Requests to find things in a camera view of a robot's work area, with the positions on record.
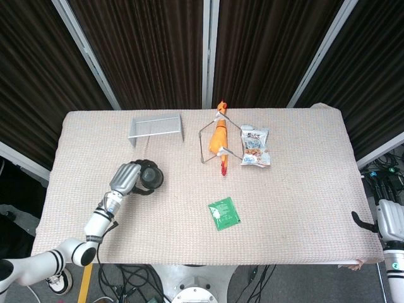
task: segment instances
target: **beige tablecloth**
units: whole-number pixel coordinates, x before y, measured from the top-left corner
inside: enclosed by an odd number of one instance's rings
[[[180,112],[178,134],[127,139],[133,117]],[[215,110],[71,112],[63,123],[33,254],[83,227],[122,163],[147,158],[164,172],[150,196],[125,198],[119,222],[104,239],[109,263],[270,264],[380,261],[376,234],[356,226],[351,211],[371,222],[360,174],[336,109],[229,109],[237,124],[270,129],[269,168],[241,167],[229,157],[200,162],[198,131]],[[239,131],[228,125],[229,148],[241,154]],[[203,136],[204,152],[213,125]],[[231,197],[241,223],[217,231],[208,204]]]

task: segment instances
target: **dark curtain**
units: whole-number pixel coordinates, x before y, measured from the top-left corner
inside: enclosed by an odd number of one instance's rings
[[[359,1],[296,107],[341,110],[362,158],[404,132],[404,1]]]
[[[202,0],[69,2],[123,109],[201,108]]]
[[[71,110],[110,109],[50,0],[0,1],[0,141],[52,168]]]
[[[342,1],[220,0],[213,107],[286,107]]]

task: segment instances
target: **toy chicken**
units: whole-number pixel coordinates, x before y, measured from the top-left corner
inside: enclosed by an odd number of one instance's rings
[[[217,105],[217,110],[221,112],[223,115],[226,113],[227,104],[222,100]],[[224,119],[221,119],[217,122],[216,130],[213,133],[213,136],[209,143],[209,151],[214,154],[219,152],[221,147],[227,148],[227,128],[226,122]],[[227,155],[222,155],[222,175],[226,175],[227,172]]]

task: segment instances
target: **green sachet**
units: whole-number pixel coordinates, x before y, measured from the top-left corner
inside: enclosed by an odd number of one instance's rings
[[[209,210],[215,221],[217,230],[226,229],[240,222],[239,215],[230,197],[209,204]]]

